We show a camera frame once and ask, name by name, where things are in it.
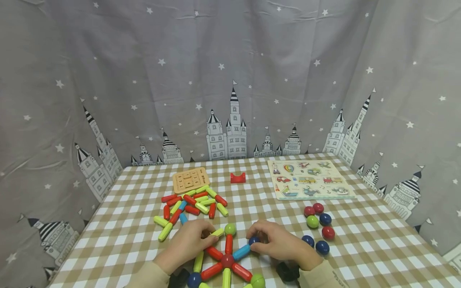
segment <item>red ball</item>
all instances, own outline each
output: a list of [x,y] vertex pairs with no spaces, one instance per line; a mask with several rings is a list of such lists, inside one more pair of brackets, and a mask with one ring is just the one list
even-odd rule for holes
[[327,240],[333,240],[335,238],[335,230],[330,226],[322,228],[322,235]]
[[315,213],[317,214],[322,214],[323,213],[323,205],[320,204],[320,203],[315,203],[314,205],[312,205],[314,207],[314,210],[315,210]]
[[225,254],[221,258],[221,264],[224,268],[231,268],[232,264],[234,264],[234,257],[232,256],[232,254]]
[[315,215],[315,210],[312,208],[312,206],[306,206],[304,208],[304,217]]

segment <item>green ball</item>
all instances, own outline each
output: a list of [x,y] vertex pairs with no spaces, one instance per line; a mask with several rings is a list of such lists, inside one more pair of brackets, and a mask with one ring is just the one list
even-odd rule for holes
[[264,280],[261,274],[254,274],[253,277],[251,277],[250,283],[251,283],[251,286],[253,286],[253,288],[266,287],[266,281]]
[[306,223],[310,228],[317,228],[319,226],[319,220],[314,215],[307,217]]
[[234,236],[236,232],[237,232],[237,229],[235,228],[234,224],[229,223],[226,225],[226,227],[224,227],[224,233],[226,235]]

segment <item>gray curtain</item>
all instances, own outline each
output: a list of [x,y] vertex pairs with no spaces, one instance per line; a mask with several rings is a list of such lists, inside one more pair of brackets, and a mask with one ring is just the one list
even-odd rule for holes
[[330,151],[459,269],[459,7],[1,1],[0,286],[45,287],[123,167]]

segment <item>yellow magnetic stick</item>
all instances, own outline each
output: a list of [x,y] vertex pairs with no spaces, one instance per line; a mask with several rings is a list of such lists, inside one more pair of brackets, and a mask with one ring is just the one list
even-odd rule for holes
[[216,204],[216,208],[219,210],[219,212],[221,212],[221,214],[224,217],[227,217],[227,215],[229,215],[229,212],[221,203]]
[[172,229],[173,229],[173,224],[171,222],[168,222],[159,235],[159,241],[163,242]]
[[213,199],[213,198],[200,201],[200,204],[202,204],[202,205],[204,205],[204,206],[208,206],[208,205],[211,205],[211,204],[213,204],[213,203],[216,203],[216,200]]
[[201,272],[201,264],[203,262],[203,251],[197,255],[194,261],[194,272],[200,273]]
[[208,207],[205,207],[205,206],[202,205],[200,202],[197,202],[197,203],[195,204],[195,207],[196,207],[198,210],[202,211],[203,214],[208,214],[208,211],[210,211],[210,209],[208,209]]
[[168,223],[168,220],[163,219],[160,216],[154,216],[154,222],[157,223],[158,225],[165,227],[166,224]]
[[222,234],[224,234],[224,229],[222,229],[222,228],[219,228],[218,230],[211,233],[211,235],[215,235],[217,237],[221,237]]
[[223,288],[231,288],[231,269],[224,268],[223,271]]
[[176,204],[173,206],[173,208],[170,210],[170,214],[173,215],[174,212],[176,212],[176,210],[181,206],[181,202],[182,201],[178,201],[176,202]]

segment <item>wooden puzzle board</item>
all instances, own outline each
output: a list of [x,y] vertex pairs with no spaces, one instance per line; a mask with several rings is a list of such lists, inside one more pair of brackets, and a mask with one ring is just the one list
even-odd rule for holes
[[173,190],[176,194],[183,194],[209,184],[208,174],[203,167],[173,175]]
[[330,160],[268,161],[278,200],[354,199],[355,193]]

